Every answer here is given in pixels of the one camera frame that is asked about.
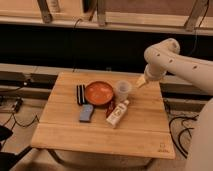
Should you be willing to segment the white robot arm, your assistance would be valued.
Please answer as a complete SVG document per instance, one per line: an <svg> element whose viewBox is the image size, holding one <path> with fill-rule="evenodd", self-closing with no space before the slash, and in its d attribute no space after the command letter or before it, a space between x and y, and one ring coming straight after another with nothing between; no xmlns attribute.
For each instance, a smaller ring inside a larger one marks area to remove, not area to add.
<svg viewBox="0 0 213 171"><path fill-rule="evenodd" d="M213 61L180 55L180 45L173 38L149 46L144 58L147 65L137 87L159 81L170 72L212 96L200 112L185 171L213 171Z"/></svg>

